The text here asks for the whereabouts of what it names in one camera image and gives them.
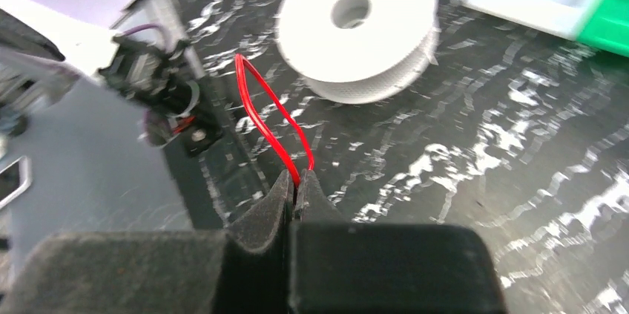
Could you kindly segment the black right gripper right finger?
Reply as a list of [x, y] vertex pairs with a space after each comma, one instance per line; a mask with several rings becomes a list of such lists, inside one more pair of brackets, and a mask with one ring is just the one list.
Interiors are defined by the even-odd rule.
[[289, 230], [290, 313], [506, 313], [488, 248], [457, 225], [352, 223], [306, 170]]

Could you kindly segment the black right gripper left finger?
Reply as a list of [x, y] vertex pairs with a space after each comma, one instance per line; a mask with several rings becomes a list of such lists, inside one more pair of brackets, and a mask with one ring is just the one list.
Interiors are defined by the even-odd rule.
[[3, 313], [286, 313], [293, 182], [224, 229], [81, 232], [42, 241], [1, 301]]

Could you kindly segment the white plastic cable spool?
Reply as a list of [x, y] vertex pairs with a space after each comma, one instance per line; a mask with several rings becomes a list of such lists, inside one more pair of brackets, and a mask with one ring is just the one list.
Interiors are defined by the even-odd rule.
[[438, 0], [283, 0], [280, 55], [324, 99], [366, 104], [435, 64]]

